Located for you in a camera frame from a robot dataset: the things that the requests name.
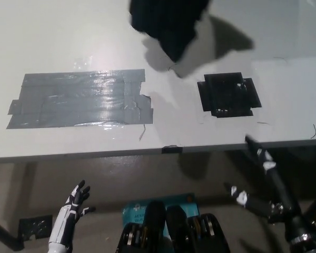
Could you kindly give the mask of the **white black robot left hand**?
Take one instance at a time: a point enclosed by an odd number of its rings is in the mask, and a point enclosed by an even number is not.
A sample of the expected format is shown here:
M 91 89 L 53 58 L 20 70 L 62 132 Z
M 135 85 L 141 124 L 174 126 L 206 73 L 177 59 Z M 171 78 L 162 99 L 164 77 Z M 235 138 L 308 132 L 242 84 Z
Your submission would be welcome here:
M 84 215 L 96 210 L 95 207 L 82 207 L 90 196 L 90 187 L 84 185 L 84 180 L 77 184 L 60 208 L 48 241 L 48 253 L 72 252 L 77 222 Z

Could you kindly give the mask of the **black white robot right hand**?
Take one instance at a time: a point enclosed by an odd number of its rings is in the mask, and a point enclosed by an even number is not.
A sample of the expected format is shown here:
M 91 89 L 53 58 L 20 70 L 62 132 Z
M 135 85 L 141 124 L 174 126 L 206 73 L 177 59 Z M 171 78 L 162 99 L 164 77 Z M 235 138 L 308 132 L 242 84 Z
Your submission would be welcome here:
M 303 216 L 296 197 L 279 173 L 278 163 L 268 150 L 251 136 L 246 135 L 245 142 L 252 157 L 256 159 L 259 168 L 274 190 L 277 200 L 275 202 L 263 201 L 226 182 L 224 186 L 227 192 L 237 204 L 253 214 L 267 219 L 269 223 L 284 223 L 285 239 L 290 247 L 315 249 L 316 226 Z

